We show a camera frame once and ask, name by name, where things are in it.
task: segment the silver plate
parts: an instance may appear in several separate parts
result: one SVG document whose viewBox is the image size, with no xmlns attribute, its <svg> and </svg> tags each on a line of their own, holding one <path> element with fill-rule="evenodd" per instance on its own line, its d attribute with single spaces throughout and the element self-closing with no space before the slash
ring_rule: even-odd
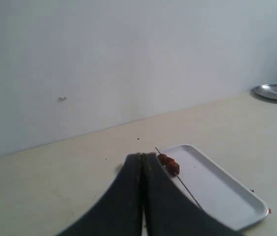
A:
<svg viewBox="0 0 277 236">
<path fill-rule="evenodd" d="M 277 85 L 260 85 L 254 88 L 254 92 L 263 97 L 277 100 Z"/>
</svg>

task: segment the table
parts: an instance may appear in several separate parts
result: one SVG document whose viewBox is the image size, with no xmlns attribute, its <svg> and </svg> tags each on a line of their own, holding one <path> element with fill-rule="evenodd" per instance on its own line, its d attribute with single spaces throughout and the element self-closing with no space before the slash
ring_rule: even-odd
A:
<svg viewBox="0 0 277 236">
<path fill-rule="evenodd" d="M 277 236 L 277 103 L 249 92 L 0 157 L 0 235 L 55 235 L 98 201 L 127 154 L 180 143 L 272 208 L 245 235 Z"/>
</svg>

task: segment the wooden skewer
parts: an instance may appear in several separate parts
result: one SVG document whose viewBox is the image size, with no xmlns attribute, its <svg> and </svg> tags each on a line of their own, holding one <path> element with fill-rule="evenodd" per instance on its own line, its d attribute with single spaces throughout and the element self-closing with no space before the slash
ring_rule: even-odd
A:
<svg viewBox="0 0 277 236">
<path fill-rule="evenodd" d="M 155 147 L 155 149 L 157 150 L 157 152 L 159 153 L 159 155 L 161 154 L 160 151 L 158 150 L 157 147 Z M 183 187 L 185 187 L 185 189 L 187 190 L 187 192 L 190 194 L 190 196 L 193 198 L 193 200 L 196 202 L 196 204 L 198 205 L 198 208 L 200 208 L 202 211 L 203 208 L 201 207 L 201 205 L 198 203 L 198 201 L 195 199 L 195 197 L 193 196 L 193 194 L 191 193 L 191 191 L 187 188 L 187 186 L 184 184 L 184 182 L 182 181 L 182 179 L 178 176 L 178 174 L 175 172 L 174 173 L 176 175 L 176 177 L 178 178 L 178 180 L 182 183 Z"/>
</svg>

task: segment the white tray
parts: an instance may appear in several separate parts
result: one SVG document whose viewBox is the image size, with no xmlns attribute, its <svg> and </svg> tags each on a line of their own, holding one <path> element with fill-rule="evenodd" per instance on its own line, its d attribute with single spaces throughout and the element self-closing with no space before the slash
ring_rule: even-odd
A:
<svg viewBox="0 0 277 236">
<path fill-rule="evenodd" d="M 268 206 L 220 166 L 190 145 L 161 150 L 180 165 L 180 178 L 204 211 L 234 230 L 252 225 L 268 214 Z M 172 181 L 193 199 L 173 177 Z"/>
</svg>

